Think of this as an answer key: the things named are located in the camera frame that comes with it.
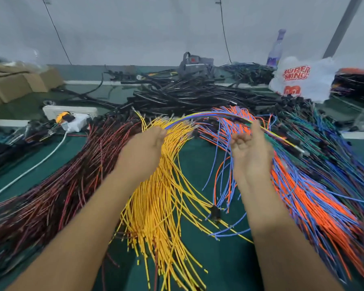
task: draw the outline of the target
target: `plastic bottle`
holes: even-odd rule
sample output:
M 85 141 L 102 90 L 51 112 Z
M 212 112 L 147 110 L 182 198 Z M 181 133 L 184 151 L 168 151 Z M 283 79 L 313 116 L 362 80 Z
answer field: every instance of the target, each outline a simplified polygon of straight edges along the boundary
M 267 65 L 275 69 L 277 68 L 279 60 L 282 57 L 282 51 L 283 51 L 282 41 L 283 37 L 285 36 L 285 33 L 286 33 L 285 29 L 279 30 L 278 38 L 275 44 L 273 45 L 272 50 L 268 54 Z

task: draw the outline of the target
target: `wire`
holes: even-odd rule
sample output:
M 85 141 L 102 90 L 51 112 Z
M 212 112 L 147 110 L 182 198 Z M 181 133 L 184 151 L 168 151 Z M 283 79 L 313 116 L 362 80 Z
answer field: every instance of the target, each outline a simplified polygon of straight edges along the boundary
M 17 181 L 19 181 L 22 177 L 24 177 L 26 174 L 28 174 L 30 171 L 34 170 L 35 168 L 37 168 L 39 165 L 41 165 L 44 161 L 46 161 L 47 159 L 50 158 L 51 155 L 53 155 L 58 148 L 63 144 L 63 142 L 66 139 L 68 132 L 65 133 L 65 135 L 63 136 L 62 141 L 58 144 L 57 147 L 55 147 L 55 149 L 48 155 L 46 156 L 44 159 L 42 159 L 41 161 L 39 161 L 39 163 L 37 163 L 36 165 L 34 165 L 33 167 L 31 167 L 29 170 L 25 171 L 24 173 L 22 173 L 20 176 L 18 176 L 16 179 L 14 179 L 13 181 L 11 181 L 9 184 L 7 184 L 6 186 L 4 186 L 2 189 L 0 189 L 0 194 L 2 192 L 4 192 L 7 188 L 9 188 L 10 186 L 12 186 L 14 183 L 16 183 Z
M 57 28 L 55 27 L 55 24 L 54 24 L 54 22 L 53 22 L 53 19 L 51 18 L 50 11 L 49 11 L 49 9 L 48 9 L 48 7 L 47 7 L 47 4 L 46 4 L 46 2 L 45 2 L 44 0 L 42 0 L 42 1 L 43 1 L 44 6 L 46 7 L 47 13 L 49 14 L 49 17 L 50 17 L 51 23 L 53 24 L 53 27 L 54 27 L 54 29 L 55 29 L 55 32 L 57 33 L 57 36 L 58 36 L 59 42 L 61 43 L 61 46 L 62 46 L 62 48 L 63 48 L 63 51 L 65 52 L 66 57 L 68 58 L 68 61 L 69 61 L 70 65 L 72 65 L 72 63 L 71 63 L 71 61 L 70 61 L 70 59 L 69 59 L 69 57 L 68 57 L 68 54 L 67 54 L 67 52 L 66 52 L 66 50 L 65 50 L 65 47 L 63 47 L 63 43 L 62 43 L 62 41 L 61 41 L 61 39 L 60 39 L 60 36 L 59 36 L 58 30 L 57 30 Z
M 220 10 L 221 10 L 222 32 L 224 33 L 225 46 L 227 47 L 229 62 L 232 63 L 231 56 L 229 55 L 229 50 L 228 50 L 227 38 L 225 37 L 224 19 L 223 19 L 223 16 L 222 16 L 222 1 L 220 0 L 219 3 L 220 3 Z

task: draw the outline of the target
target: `white cable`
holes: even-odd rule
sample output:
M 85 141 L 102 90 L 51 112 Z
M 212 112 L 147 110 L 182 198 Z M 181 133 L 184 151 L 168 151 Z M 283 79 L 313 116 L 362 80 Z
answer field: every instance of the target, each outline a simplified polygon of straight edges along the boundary
M 14 183 L 16 183 L 17 181 L 19 181 L 22 177 L 24 177 L 26 174 L 28 174 L 30 171 L 34 170 L 35 168 L 37 168 L 39 165 L 41 165 L 44 161 L 46 161 L 47 159 L 49 159 L 49 157 L 51 155 L 53 155 L 55 153 L 55 151 L 58 150 L 58 148 L 63 144 L 63 142 L 66 139 L 66 135 L 68 134 L 68 132 L 65 133 L 65 135 L 63 136 L 62 141 L 58 144 L 57 147 L 55 147 L 55 149 L 48 155 L 46 156 L 43 160 L 41 160 L 38 164 L 34 165 L 33 167 L 31 167 L 28 171 L 25 171 L 24 173 L 22 173 L 20 176 L 18 176 L 16 179 L 14 179 L 13 181 L 11 181 L 8 185 L 6 185 L 5 187 L 3 187 L 2 189 L 0 189 L 0 194 L 2 192 L 4 192 L 7 188 L 9 188 L 10 186 L 12 186 Z

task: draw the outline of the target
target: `black wire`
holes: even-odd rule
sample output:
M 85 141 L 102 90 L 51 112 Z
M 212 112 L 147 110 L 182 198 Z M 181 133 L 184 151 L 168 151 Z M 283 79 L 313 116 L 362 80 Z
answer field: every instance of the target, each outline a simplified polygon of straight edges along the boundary
M 228 52 L 229 61 L 232 63 L 231 56 L 229 55 L 229 50 L 228 50 L 227 38 L 225 37 L 224 19 L 223 19 L 223 17 L 222 17 L 222 1 L 221 1 L 221 0 L 220 0 L 220 10 L 221 10 L 222 32 L 224 33 L 225 46 L 227 47 L 227 52 Z
M 68 54 L 66 53 L 65 47 L 63 47 L 63 43 L 62 43 L 62 41 L 61 41 L 61 39 L 60 39 L 60 36 L 59 36 L 58 30 L 57 30 L 57 28 L 55 27 L 55 24 L 54 24 L 54 22 L 53 22 L 53 19 L 51 18 L 51 15 L 50 15 L 49 9 L 47 8 L 47 4 L 46 4 L 46 2 L 45 2 L 44 0 L 42 0 L 42 1 L 43 1 L 44 6 L 46 7 L 47 13 L 49 14 L 49 17 L 50 17 L 51 23 L 53 24 L 53 27 L 54 27 L 54 29 L 55 29 L 55 32 L 57 33 L 57 36 L 58 36 L 58 39 L 59 39 L 59 41 L 60 41 L 60 43 L 61 43 L 61 46 L 62 46 L 62 48 L 63 48 L 63 51 L 65 52 L 66 57 L 68 58 L 68 61 L 69 61 L 70 65 L 72 65 L 72 63 L 71 63 L 71 61 L 70 61 L 70 59 L 69 59 L 69 57 L 68 57 Z

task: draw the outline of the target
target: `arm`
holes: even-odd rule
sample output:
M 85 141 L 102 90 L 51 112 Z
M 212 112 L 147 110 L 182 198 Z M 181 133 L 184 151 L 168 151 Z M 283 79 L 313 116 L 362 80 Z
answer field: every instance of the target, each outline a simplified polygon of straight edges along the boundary
M 164 137 L 160 127 L 134 136 L 86 206 L 7 290 L 91 290 L 129 196 L 159 164 Z
M 252 135 L 233 135 L 231 145 L 265 290 L 343 290 L 276 193 L 270 176 L 274 152 L 258 121 Z

